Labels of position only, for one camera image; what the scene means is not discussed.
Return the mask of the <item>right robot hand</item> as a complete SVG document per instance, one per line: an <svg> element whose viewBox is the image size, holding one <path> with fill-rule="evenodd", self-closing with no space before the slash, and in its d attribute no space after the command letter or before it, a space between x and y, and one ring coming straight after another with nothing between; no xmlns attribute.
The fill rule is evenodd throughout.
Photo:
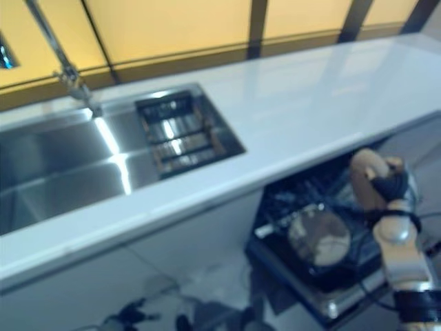
<svg viewBox="0 0 441 331"><path fill-rule="evenodd" d="M372 188L386 204L408 201L410 175L406 163L399 157L388 157L384 161L389 169L385 176L380 176L372 167L366 169L366 176Z"/></svg>

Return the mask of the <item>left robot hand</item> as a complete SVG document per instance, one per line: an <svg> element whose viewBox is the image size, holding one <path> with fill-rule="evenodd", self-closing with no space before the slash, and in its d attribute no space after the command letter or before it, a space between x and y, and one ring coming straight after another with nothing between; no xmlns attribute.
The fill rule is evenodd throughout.
<svg viewBox="0 0 441 331"><path fill-rule="evenodd" d="M146 321L158 321L161 318L160 313L146 314L142 311L146 301L145 298L140 298L129 302L117 314L118 320L126 327L133 327Z"/></svg>

